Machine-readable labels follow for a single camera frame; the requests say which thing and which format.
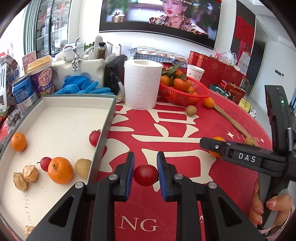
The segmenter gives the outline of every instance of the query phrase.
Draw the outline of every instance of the television screen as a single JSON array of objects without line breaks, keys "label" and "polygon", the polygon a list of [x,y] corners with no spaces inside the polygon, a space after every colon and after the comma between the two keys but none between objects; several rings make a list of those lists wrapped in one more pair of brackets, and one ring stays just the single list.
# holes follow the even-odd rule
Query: television screen
[{"label": "television screen", "polygon": [[214,49],[220,7],[221,0],[103,0],[100,32],[164,34]]}]

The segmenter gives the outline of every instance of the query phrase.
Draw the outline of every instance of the blue can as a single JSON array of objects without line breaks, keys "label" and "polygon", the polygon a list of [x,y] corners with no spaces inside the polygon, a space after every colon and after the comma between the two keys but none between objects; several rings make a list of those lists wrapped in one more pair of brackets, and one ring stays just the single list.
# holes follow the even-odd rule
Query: blue can
[{"label": "blue can", "polygon": [[38,100],[29,75],[23,76],[12,85],[12,94],[22,117]]}]

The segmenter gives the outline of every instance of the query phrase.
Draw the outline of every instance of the white tray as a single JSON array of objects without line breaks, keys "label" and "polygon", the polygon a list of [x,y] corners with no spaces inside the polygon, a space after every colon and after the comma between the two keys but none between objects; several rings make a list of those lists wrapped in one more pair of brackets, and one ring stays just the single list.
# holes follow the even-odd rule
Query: white tray
[{"label": "white tray", "polygon": [[[26,136],[27,147],[15,152],[11,136],[0,155],[0,217],[20,240],[25,240],[25,226],[36,226],[56,202],[76,182],[96,182],[107,135],[115,113],[113,96],[56,95],[40,99],[22,119],[14,132]],[[89,143],[89,134],[101,129],[97,147]],[[37,162],[43,157],[64,157],[74,169],[73,179],[66,185],[54,183]],[[75,172],[80,158],[92,160],[88,180]],[[24,166],[36,165],[38,181],[28,184],[26,192],[13,183],[13,173]]]}]

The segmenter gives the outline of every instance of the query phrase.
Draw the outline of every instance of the red cherry tomato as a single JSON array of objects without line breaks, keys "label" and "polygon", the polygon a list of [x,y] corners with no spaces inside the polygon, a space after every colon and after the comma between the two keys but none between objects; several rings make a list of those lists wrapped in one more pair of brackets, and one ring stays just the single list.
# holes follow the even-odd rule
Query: red cherry tomato
[{"label": "red cherry tomato", "polygon": [[133,171],[133,178],[139,185],[148,187],[158,181],[158,172],[152,165],[140,165]]},{"label": "red cherry tomato", "polygon": [[91,134],[89,135],[89,143],[92,146],[96,147],[96,145],[98,144],[100,134],[101,134],[101,130],[91,132]]},{"label": "red cherry tomato", "polygon": [[37,162],[37,163],[40,163],[40,166],[42,168],[43,171],[47,172],[48,171],[48,165],[49,163],[51,162],[51,158],[50,157],[44,157],[41,159],[40,162]]}]

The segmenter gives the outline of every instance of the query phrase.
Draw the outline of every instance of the red tablecloth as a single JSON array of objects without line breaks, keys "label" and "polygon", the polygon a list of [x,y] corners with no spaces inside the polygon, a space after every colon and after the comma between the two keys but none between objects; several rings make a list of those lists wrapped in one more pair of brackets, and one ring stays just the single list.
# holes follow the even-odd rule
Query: red tablecloth
[{"label": "red tablecloth", "polygon": [[[261,147],[272,148],[270,138],[255,119],[228,99],[214,92],[211,97]],[[128,151],[135,153],[135,167],[147,163],[156,166],[157,152],[164,151],[167,161],[174,164],[179,173],[195,182],[216,182],[247,215],[257,172],[216,159],[199,145],[202,137],[221,136],[229,141],[243,142],[243,136],[214,109],[207,109],[202,104],[197,106],[197,115],[188,117],[185,108],[164,103],[161,98],[157,101],[152,110],[116,106],[98,180],[124,163]],[[133,181],[129,200],[115,204],[116,239],[175,241],[176,210],[176,203],[163,201],[158,183],[142,187]],[[201,212],[200,222],[203,226]]]}]

